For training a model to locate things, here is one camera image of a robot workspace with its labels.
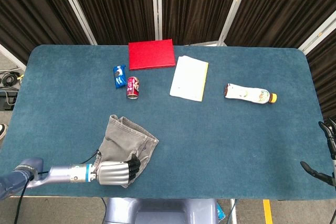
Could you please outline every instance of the floor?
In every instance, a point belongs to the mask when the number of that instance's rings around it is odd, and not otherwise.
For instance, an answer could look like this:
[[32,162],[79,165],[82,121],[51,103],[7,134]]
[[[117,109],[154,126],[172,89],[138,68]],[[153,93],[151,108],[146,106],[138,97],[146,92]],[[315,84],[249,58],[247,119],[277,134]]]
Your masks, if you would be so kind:
[[[1,70],[15,67],[1,55],[0,66]],[[11,112],[0,112],[0,123],[9,124],[11,116]],[[229,200],[218,200],[218,202],[224,213],[228,214],[230,212]],[[0,201],[0,224],[13,223],[17,203],[18,198]],[[271,200],[270,206],[274,224],[329,223],[336,208],[336,200]],[[104,205],[100,198],[25,197],[22,201],[18,223],[101,223],[103,215]],[[237,204],[237,219],[239,224],[266,223],[263,201],[240,200]]]

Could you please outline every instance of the gray denim fabric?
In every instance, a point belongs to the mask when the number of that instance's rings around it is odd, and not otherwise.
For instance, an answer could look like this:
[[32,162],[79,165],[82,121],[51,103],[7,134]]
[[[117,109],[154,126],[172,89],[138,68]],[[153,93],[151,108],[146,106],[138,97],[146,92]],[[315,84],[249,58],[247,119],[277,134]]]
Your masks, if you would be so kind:
[[125,117],[111,115],[94,166],[103,161],[128,161],[135,154],[141,162],[136,178],[145,169],[159,140]]

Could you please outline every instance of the brown curtain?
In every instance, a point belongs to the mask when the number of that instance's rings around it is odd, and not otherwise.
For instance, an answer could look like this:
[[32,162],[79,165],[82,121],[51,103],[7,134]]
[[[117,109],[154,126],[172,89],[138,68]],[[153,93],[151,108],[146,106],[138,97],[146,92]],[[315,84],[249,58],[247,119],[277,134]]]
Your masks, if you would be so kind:
[[26,63],[41,44],[88,44],[67,0],[0,0],[0,44]]
[[233,0],[162,0],[163,38],[175,45],[218,40]]
[[309,52],[307,59],[323,117],[336,120],[336,30]]
[[98,44],[154,40],[153,0],[78,0]]
[[242,0],[225,43],[298,48],[335,10],[336,0]]

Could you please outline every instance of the red book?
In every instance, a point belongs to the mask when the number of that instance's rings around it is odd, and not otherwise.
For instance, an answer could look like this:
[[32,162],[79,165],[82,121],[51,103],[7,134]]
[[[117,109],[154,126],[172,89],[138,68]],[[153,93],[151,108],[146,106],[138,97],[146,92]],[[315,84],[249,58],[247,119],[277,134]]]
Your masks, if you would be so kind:
[[128,50],[130,70],[175,66],[172,39],[131,42]]

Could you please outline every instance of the white plastic bottle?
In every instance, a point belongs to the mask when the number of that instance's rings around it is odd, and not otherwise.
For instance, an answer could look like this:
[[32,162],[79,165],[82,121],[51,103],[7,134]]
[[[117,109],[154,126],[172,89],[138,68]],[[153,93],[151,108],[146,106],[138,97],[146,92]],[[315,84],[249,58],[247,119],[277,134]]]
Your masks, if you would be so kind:
[[247,88],[228,83],[224,90],[224,96],[231,99],[242,99],[255,103],[275,103],[277,94],[270,93],[266,89]]

